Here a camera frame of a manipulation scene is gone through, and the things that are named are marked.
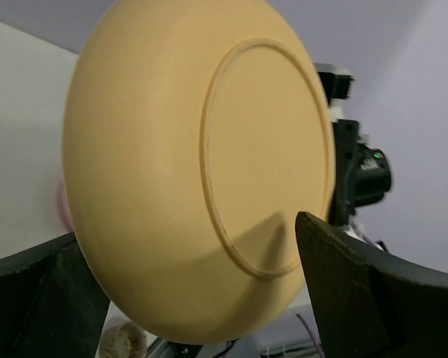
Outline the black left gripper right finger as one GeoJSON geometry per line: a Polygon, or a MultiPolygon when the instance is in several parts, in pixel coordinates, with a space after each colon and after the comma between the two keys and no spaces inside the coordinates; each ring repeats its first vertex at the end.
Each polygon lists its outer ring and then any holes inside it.
{"type": "Polygon", "coordinates": [[[296,241],[326,357],[448,357],[448,274],[357,240],[310,213],[296,241]]]}

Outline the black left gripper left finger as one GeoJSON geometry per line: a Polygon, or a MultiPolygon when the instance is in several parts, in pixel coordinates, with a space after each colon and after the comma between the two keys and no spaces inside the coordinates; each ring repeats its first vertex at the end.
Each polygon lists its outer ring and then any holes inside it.
{"type": "Polygon", "coordinates": [[[0,259],[0,357],[94,357],[110,300],[74,233],[0,259]]]}

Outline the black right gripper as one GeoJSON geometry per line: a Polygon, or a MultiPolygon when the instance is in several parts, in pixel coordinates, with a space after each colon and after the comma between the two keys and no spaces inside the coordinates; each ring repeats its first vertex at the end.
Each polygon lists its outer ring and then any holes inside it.
{"type": "Polygon", "coordinates": [[[345,226],[355,210],[377,204],[391,190],[391,168],[382,150],[369,148],[359,133],[359,122],[339,119],[332,124],[336,181],[330,224],[345,226]]]}

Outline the yellow plastic plate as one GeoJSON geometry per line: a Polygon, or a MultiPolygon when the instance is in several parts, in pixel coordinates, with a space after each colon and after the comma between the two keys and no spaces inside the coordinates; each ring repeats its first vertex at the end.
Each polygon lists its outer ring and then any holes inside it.
{"type": "Polygon", "coordinates": [[[75,66],[63,176],[95,278],[146,331],[212,344],[302,288],[294,225],[335,187],[326,97],[266,1],[117,1],[75,66]]]}

